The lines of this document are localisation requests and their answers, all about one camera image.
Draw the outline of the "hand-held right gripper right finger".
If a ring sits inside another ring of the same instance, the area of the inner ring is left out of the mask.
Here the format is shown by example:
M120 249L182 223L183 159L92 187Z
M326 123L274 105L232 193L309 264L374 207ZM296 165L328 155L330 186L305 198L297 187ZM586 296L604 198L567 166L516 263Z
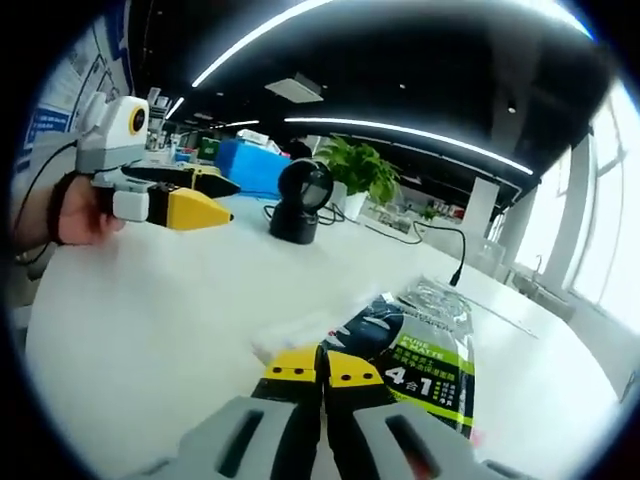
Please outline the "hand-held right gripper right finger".
M411 402L398 402L374 366L325 353L329 446L343 479L502 479L470 442Z

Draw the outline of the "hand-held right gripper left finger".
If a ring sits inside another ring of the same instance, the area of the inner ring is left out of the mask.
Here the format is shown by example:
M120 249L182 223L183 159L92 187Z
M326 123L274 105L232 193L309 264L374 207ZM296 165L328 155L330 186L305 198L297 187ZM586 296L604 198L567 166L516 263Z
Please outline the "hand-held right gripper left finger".
M324 346L276 355L250 395L233 398L187 432L176 456L149 477L309 479L320 442L329 359Z

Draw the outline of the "person's left hand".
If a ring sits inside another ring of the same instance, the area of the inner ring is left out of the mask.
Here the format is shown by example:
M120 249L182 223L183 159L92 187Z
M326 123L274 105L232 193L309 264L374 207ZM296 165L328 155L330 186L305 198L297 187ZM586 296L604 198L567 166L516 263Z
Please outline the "person's left hand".
M125 223L100 211L97 190L89 179L76 177L61 206L58 238L64 245L97 245L119 232Z

